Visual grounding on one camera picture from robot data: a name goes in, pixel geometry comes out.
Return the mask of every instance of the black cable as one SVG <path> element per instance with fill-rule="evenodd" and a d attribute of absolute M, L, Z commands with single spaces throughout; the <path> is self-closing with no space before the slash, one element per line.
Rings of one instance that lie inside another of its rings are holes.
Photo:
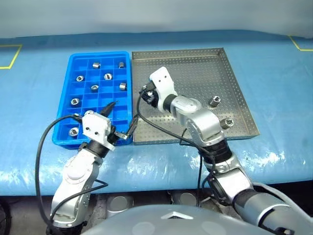
<path fill-rule="evenodd" d="M 205 179 L 202 181 L 202 184 L 201 184 L 202 192 L 204 192 L 205 183 L 208 182 L 209 176 L 210 175 L 207 175 Z"/>
<path fill-rule="evenodd" d="M 179 139 L 179 140 L 182 140 L 182 141 L 185 141 L 185 142 L 191 144 L 193 147 L 197 148 L 197 149 L 199 150 L 199 152 L 204 152 L 204 153 L 206 153 L 206 154 L 207 154 L 207 157 L 210 159 L 210 161 L 211 161 L 211 163 L 212 163 L 212 169 L 211 169 L 211 171 L 210 171 L 210 174 L 211 174 L 211 173 L 215 170 L 215 159 L 214 159 L 214 157 L 211 156 L 210 152 L 207 151 L 205 148 L 203 148 L 203 147 L 197 145 L 197 144 L 194 143 L 193 141 L 191 141 L 191 140 L 189 140 L 189 139 L 186 139 L 186 138 L 184 138 L 184 137 L 181 137 L 181 136 L 179 136 L 179 135 L 176 135 L 176 134 L 174 134 L 174 133 L 172 133 L 172 132 L 170 132 L 170 131 L 168 131 L 168 130 L 166 130 L 166 129 L 164 129 L 164 128 L 162 128 L 162 127 L 156 125 L 156 124 L 154 124 L 153 122 L 147 120 L 147 119 L 141 114 L 140 108 L 139 108 L 139 106 L 140 106 L 140 100 L 141 100 L 141 98 L 142 98 L 142 95 L 143 95 L 143 92 L 140 92 L 140 93 L 139 93 L 139 98 L 138 98 L 138 100 L 137 100 L 137 107 L 136 107 L 137 114 L 139 115 L 139 117 L 141 117 L 142 120 L 144 120 L 146 123 L 148 123 L 149 125 L 153 126 L 154 128 L 156 128 L 156 129 L 158 129 L 158 130 L 160 130 L 160 131 L 162 131 L 162 132 L 164 132 L 164 133 L 166 133 L 166 134 L 168 134 L 168 135 L 170 135 L 170 136 L 172 136 L 172 137 L 174 137 L 174 138 L 177 138 L 177 139 Z"/>
<path fill-rule="evenodd" d="M 73 118 L 76 119 L 76 116 L 74 115 L 67 115 L 61 118 L 58 118 L 54 120 L 44 131 L 43 135 L 40 138 L 39 144 L 38 144 L 38 149 L 37 149 L 37 155 L 36 155 L 36 164 L 35 164 L 35 186 L 36 186 L 36 197 L 38 200 L 38 207 L 39 207 L 39 212 L 41 218 L 44 220 L 44 222 L 47 224 L 47 226 L 56 234 L 56 235 L 64 235 L 59 229 L 57 229 L 51 221 L 48 219 L 48 217 L 45 214 L 44 211 L 44 205 L 43 205 L 43 199 L 41 197 L 41 192 L 40 192 L 40 184 L 39 184 L 39 166 L 40 166 L 40 155 L 41 151 L 43 148 L 43 144 L 45 141 L 45 138 L 49 132 L 49 130 L 59 121 L 64 120 L 66 118 Z"/>
<path fill-rule="evenodd" d="M 182 132 L 182 135 L 181 137 L 184 137 L 184 134 L 185 132 L 187 131 L 187 128 Z M 191 146 L 190 144 L 183 144 L 181 143 L 182 140 L 179 140 L 179 145 L 182 145 L 182 146 Z M 199 166 L 199 173 L 198 173 L 198 183 L 197 183 L 197 207 L 199 207 L 199 201 L 200 201 L 200 181 L 201 181 L 201 173 L 202 173 L 202 156 L 201 154 L 199 155 L 200 156 L 200 166 Z"/>
<path fill-rule="evenodd" d="M 201 173 L 202 173 L 202 156 L 201 154 L 199 154 L 200 157 L 200 166 L 199 166 L 199 173 L 198 173 L 198 183 L 197 183 L 197 207 L 199 207 L 200 203 L 199 203 L 199 198 L 200 198 L 200 182 L 201 182 Z"/>
<path fill-rule="evenodd" d="M 175 137 L 175 138 L 179 139 L 179 144 L 180 144 L 180 145 L 187 145 L 187 144 L 181 143 L 182 141 L 185 141 L 186 143 L 189 143 L 189 144 L 190 144 L 189 146 L 193 146 L 193 147 L 195 147 L 195 148 L 198 149 L 199 154 L 200 154 L 200 167 L 199 167 L 198 184 L 197 184 L 197 207 L 198 207 L 198 206 L 199 206 L 200 183 L 201 183 L 201 171 L 202 171 L 202 156 L 201 156 L 201 152 L 206 153 L 206 154 L 207 154 L 207 157 L 210 159 L 210 161 L 211 161 L 211 163 L 212 163 L 212 169 L 211 169 L 209 175 L 212 175 L 212 173 L 213 173 L 214 170 L 215 170 L 215 159 L 214 159 L 214 157 L 212 157 L 212 156 L 210 155 L 209 151 L 207 151 L 205 148 L 203 148 L 203 147 L 197 145 L 196 143 L 194 143 L 193 141 L 191 141 L 191 140 L 186 139 L 186 138 L 183 137 L 183 135 L 185 134 L 185 132 L 186 132 L 187 129 L 185 129 L 185 130 L 183 131 L 182 136 L 179 136 L 179 135 L 176 135 L 176 134 L 174 134 L 174 133 L 172 133 L 172 132 L 170 132 L 170 131 L 168 131 L 168 130 L 166 130 L 166 129 L 164 129 L 164 128 L 162 128 L 162 127 L 156 125 L 156 124 L 154 124 L 153 122 L 147 120 L 147 119 L 141 114 L 140 108 L 139 108 L 142 95 L 143 95 L 143 92 L 141 91 L 141 92 L 139 93 L 139 98 L 138 98 L 138 100 L 137 100 L 137 107 L 136 107 L 136 109 L 137 109 L 137 114 L 139 115 L 139 117 L 141 117 L 142 120 L 144 120 L 146 123 L 148 123 L 149 125 L 153 126 L 154 128 L 156 128 L 156 129 L 158 129 L 158 130 L 160 130 L 160 131 L 162 131 L 162 132 L 164 132 L 164 133 L 166 133 L 166 134 L 168 134 L 168 135 L 170 135 L 170 136 L 172 136 L 172 137 Z"/>
<path fill-rule="evenodd" d="M 95 191 L 95 190 L 98 190 L 98 189 L 101 189 L 101 188 L 104 188 L 106 186 L 108 186 L 107 183 L 101 181 L 101 180 L 95 180 L 95 182 L 98 182 L 98 183 L 102 183 L 102 185 L 100 186 L 97 186 L 97 187 L 94 187 L 94 188 L 90 188 L 90 189 L 87 189 L 87 190 L 84 190 L 84 191 L 81 191 L 79 193 L 76 193 L 76 194 L 73 194 L 72 196 L 64 199 L 62 202 L 60 202 L 52 211 L 51 213 L 51 216 L 50 216 L 50 221 L 53 222 L 53 217 L 55 216 L 55 213 L 58 211 L 58 209 L 66 202 L 68 202 L 69 200 L 75 198 L 75 197 L 78 197 L 80 195 L 83 195 L 85 193 L 89 193 L 89 192 L 92 192 L 92 191 Z"/>
<path fill-rule="evenodd" d="M 80 121 L 81 120 L 81 117 L 79 116 L 76 116 L 76 115 L 67 115 L 67 116 L 64 116 L 64 117 L 61 117 L 61 118 L 58 118 L 56 120 L 54 120 L 44 131 L 40 141 L 39 141 L 39 144 L 38 144 L 38 149 L 37 149 L 37 155 L 36 155 L 36 164 L 35 164 L 35 185 L 36 185 L 36 197 L 37 197 L 37 200 L 38 200 L 38 207 L 39 207 L 39 212 L 40 212 L 40 215 L 42 217 L 42 219 L 44 220 L 44 222 L 47 224 L 47 226 L 55 233 L 55 235 L 64 235 L 58 228 L 56 228 L 54 225 L 53 225 L 53 217 L 56 213 L 56 211 L 67 201 L 75 198 L 75 197 L 78 197 L 80 195 L 83 195 L 85 193 L 89 193 L 89 192 L 92 192 L 92 191 L 95 191 L 95 190 L 98 190 L 98 189 L 101 189 L 101 188 L 104 188 L 106 186 L 108 186 L 107 183 L 101 181 L 101 180 L 95 180 L 96 182 L 99 182 L 99 183 L 102 183 L 102 185 L 100 186 L 97 186 L 97 187 L 94 187 L 94 188 L 90 188 L 90 189 L 87 189 L 87 190 L 84 190 L 84 191 L 81 191 L 79 193 L 76 193 L 66 199 L 64 199 L 62 202 L 60 202 L 56 207 L 55 209 L 53 210 L 53 212 L 51 213 L 51 216 L 50 216 L 50 219 L 48 219 L 48 217 L 46 216 L 45 212 L 44 212 L 44 206 L 43 206 L 43 200 L 42 200 L 42 197 L 41 197 L 41 192 L 40 192 L 40 183 L 39 183 L 39 166 L 40 166 L 40 155 L 41 155 L 41 151 L 42 151 L 42 148 L 43 148 L 43 144 L 44 144 L 44 141 L 45 141 L 45 138 L 48 134 L 48 132 L 50 131 L 50 129 L 56 124 L 58 123 L 59 121 L 61 120 L 64 120 L 66 118 L 73 118 L 77 121 Z"/>

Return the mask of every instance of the blue tablecloth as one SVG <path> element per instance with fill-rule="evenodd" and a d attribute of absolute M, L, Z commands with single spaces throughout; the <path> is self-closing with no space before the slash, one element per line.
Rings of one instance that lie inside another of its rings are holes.
<path fill-rule="evenodd" d="M 23 47 L 12 69 L 0 70 L 0 195 L 34 195 L 38 141 L 56 117 L 68 58 L 97 51 L 224 47 L 261 132 L 229 141 L 248 175 L 268 184 L 313 179 L 313 53 L 299 51 L 287 36 L 250 31 L 85 34 L 0 39 L 4 44 Z M 3 58 L 7 53 L 0 50 Z M 54 145 L 51 134 L 42 152 L 44 195 L 54 194 L 63 165 L 77 152 Z M 98 177 L 109 186 L 98 192 L 195 188 L 198 169 L 191 147 L 118 146 L 104 159 Z"/>

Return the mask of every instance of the yellow tape line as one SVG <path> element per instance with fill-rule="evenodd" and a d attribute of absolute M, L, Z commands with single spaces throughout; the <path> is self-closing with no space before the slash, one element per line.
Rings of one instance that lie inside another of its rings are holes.
<path fill-rule="evenodd" d="M 20 50 L 22 48 L 22 44 L 18 44 L 18 45 L 0 45 L 0 47 L 18 47 L 18 50 L 16 51 L 11 63 L 9 66 L 2 66 L 0 67 L 0 70 L 10 70 L 16 60 L 16 58 L 18 57 L 19 53 L 20 53 Z"/>
<path fill-rule="evenodd" d="M 299 47 L 298 43 L 296 43 L 296 41 L 291 37 L 291 36 L 288 36 L 291 41 L 293 42 L 293 44 L 295 45 L 295 47 L 299 50 L 299 51 L 313 51 L 313 49 L 302 49 Z"/>

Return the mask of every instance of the perforated metal tray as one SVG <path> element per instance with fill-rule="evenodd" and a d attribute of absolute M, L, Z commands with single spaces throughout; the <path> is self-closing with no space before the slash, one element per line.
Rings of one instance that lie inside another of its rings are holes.
<path fill-rule="evenodd" d="M 260 134 L 223 48 L 134 51 L 133 111 L 136 113 L 138 91 L 149 81 L 149 75 L 165 66 L 178 94 L 199 100 L 218 116 L 233 118 L 234 126 L 225 130 L 227 139 L 249 139 Z M 216 108 L 208 105 L 213 95 L 221 97 Z M 146 104 L 140 104 L 142 114 L 155 124 L 181 135 L 183 127 L 170 115 Z M 178 142 L 177 139 L 139 120 L 134 143 L 152 144 Z"/>

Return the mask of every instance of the hex nut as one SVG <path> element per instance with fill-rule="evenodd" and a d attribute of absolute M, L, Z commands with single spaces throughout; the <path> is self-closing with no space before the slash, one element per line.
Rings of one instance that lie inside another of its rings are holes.
<path fill-rule="evenodd" d="M 99 68 L 101 67 L 101 64 L 100 64 L 99 62 L 94 62 L 94 63 L 92 64 L 92 67 L 93 67 L 94 69 L 99 69 Z"/>
<path fill-rule="evenodd" d="M 127 85 L 124 82 L 121 82 L 121 84 L 119 84 L 119 89 L 121 91 L 126 91 L 127 90 Z"/>
<path fill-rule="evenodd" d="M 77 76 L 76 81 L 77 82 L 82 82 L 84 79 L 85 79 L 84 76 L 79 75 L 79 76 Z"/>
<path fill-rule="evenodd" d="M 212 98 L 209 100 L 209 105 L 212 107 L 217 107 L 221 102 L 221 98 L 217 95 L 212 96 Z"/>
<path fill-rule="evenodd" d="M 113 79 L 113 76 L 112 74 L 110 73 L 106 73 L 104 76 L 103 76 L 104 80 L 112 80 Z"/>
<path fill-rule="evenodd" d="M 93 92 L 96 92 L 98 89 L 99 89 L 99 86 L 98 85 L 92 85 L 90 87 L 90 89 L 93 91 Z"/>
<path fill-rule="evenodd" d="M 75 105 L 78 105 L 80 102 L 79 98 L 74 98 L 70 101 L 70 104 L 75 106 Z"/>
<path fill-rule="evenodd" d="M 234 125 L 234 120 L 232 118 L 227 117 L 221 120 L 220 124 L 223 129 L 228 129 Z"/>
<path fill-rule="evenodd" d="M 75 137 L 78 135 L 78 127 L 73 127 L 68 132 L 69 136 Z"/>
<path fill-rule="evenodd" d="M 118 68 L 121 69 L 121 68 L 123 68 L 123 67 L 125 67 L 124 62 L 119 62 L 119 63 L 118 63 Z"/>

